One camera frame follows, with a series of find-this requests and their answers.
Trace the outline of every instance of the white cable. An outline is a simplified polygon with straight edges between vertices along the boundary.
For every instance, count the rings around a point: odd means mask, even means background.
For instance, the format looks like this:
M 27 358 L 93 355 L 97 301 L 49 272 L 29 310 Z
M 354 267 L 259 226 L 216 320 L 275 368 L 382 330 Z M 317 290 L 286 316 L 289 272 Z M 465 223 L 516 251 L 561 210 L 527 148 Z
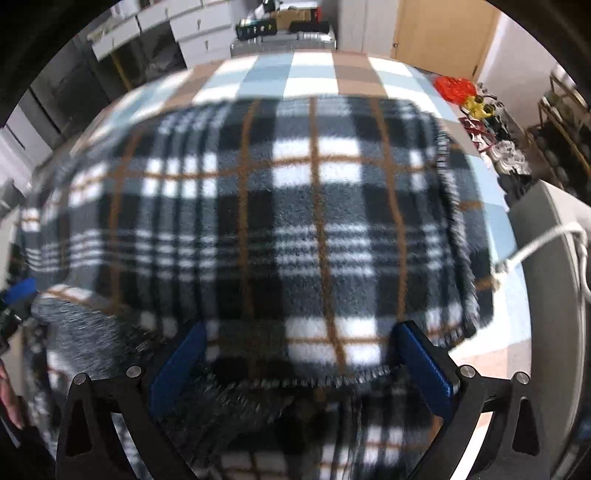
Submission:
M 529 257 L 532 253 L 543 247 L 548 242 L 551 242 L 562 235 L 571 234 L 573 241 L 577 248 L 577 256 L 579 257 L 579 282 L 581 292 L 585 300 L 591 303 L 591 290 L 587 285 L 587 232 L 577 222 L 568 223 L 566 225 L 557 225 L 548 230 L 543 235 L 540 235 L 535 240 L 532 240 L 525 247 L 519 249 L 509 258 L 498 262 L 494 268 L 492 276 L 498 288 L 507 275 L 519 265 L 523 260 Z

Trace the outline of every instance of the folded blanket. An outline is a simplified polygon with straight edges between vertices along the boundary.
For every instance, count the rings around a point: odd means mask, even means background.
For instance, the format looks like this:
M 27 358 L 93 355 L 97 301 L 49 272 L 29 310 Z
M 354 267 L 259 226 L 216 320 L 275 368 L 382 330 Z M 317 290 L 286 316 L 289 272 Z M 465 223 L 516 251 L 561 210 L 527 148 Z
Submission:
M 472 174 L 407 101 L 164 113 L 62 162 L 20 245 L 43 291 L 27 358 L 48 442 L 75 373 L 121 375 L 204 322 L 206 362 L 158 421 L 218 478 L 406 475 L 436 424 L 392 371 L 393 325 L 450 348 L 492 318 Z

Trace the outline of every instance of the red object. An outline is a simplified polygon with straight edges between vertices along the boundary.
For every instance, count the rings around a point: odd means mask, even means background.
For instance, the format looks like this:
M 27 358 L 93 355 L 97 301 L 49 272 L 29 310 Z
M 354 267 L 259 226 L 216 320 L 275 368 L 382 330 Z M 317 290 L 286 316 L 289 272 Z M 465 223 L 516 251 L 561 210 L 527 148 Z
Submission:
M 438 77 L 435 90 L 448 102 L 462 105 L 470 95 L 476 96 L 476 87 L 470 80 Z

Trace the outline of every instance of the bed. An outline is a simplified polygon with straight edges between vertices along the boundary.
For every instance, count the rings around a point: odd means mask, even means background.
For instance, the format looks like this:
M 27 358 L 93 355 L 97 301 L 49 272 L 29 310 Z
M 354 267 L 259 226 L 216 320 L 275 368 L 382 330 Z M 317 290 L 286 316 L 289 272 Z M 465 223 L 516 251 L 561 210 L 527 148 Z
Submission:
M 516 249 L 503 192 L 496 173 L 479 157 L 458 117 L 417 69 L 403 63 L 343 52 L 296 51 L 214 62 L 178 72 L 133 90 L 105 109 L 80 137 L 72 151 L 85 148 L 113 130 L 170 109 L 241 98 L 294 98 L 318 95 L 361 95 L 407 99 L 432 113 L 461 146 L 478 183 L 492 262 Z M 521 267 L 493 294 L 494 317 L 451 352 L 457 364 L 471 364 L 482 375 L 511 378 L 530 371 L 531 326 L 527 289 Z M 490 416 L 482 416 L 458 478 L 471 467 Z

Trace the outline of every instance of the wooden shelf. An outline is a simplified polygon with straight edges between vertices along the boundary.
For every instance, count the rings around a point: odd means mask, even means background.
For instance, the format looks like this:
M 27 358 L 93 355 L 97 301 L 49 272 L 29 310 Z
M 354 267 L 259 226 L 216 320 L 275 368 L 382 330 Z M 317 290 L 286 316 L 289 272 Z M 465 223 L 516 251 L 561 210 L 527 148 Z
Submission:
M 569 133 L 564 129 L 562 124 L 558 120 L 556 120 L 554 115 L 552 115 L 552 113 L 550 112 L 550 109 L 548 107 L 546 107 L 542 103 L 542 101 L 539 101 L 538 108 L 540 109 L 540 118 L 541 118 L 541 112 L 544 112 L 546 114 L 546 117 L 549 118 L 550 121 L 554 124 L 554 126 L 556 127 L 556 130 L 558 130 L 560 132 L 560 134 L 564 137 L 564 139 L 569 143 L 574 156 L 577 157 L 577 160 L 583 166 L 583 169 L 585 170 L 585 173 L 587 174 L 587 178 L 591 179 L 591 167 L 589 166 L 589 163 L 587 163 L 587 159 L 585 158 L 585 156 L 580 152 L 579 148 L 574 143 L 573 139 L 570 138 Z
M 558 178 L 558 175 L 554 171 L 554 167 L 548 161 L 548 159 L 546 158 L 546 155 L 544 154 L 544 152 L 542 151 L 542 149 L 535 142 L 535 138 L 529 132 L 529 130 L 526 130 L 525 131 L 525 137 L 527 139 L 527 143 L 529 143 L 535 150 L 537 150 L 537 152 L 539 153 L 540 157 L 548 164 L 548 166 L 550 168 L 550 176 L 552 177 L 552 181 L 553 181 L 554 185 L 557 186 L 561 190 L 565 190 L 564 185 L 562 184 L 562 182 Z
M 554 84 L 558 85 L 560 89 L 579 107 L 584 113 L 591 112 L 591 108 L 587 105 L 587 102 L 584 101 L 583 96 L 576 90 L 568 88 L 562 80 L 560 80 L 554 73 L 550 75 L 550 85 L 552 87 L 552 91 L 556 93 L 554 90 Z

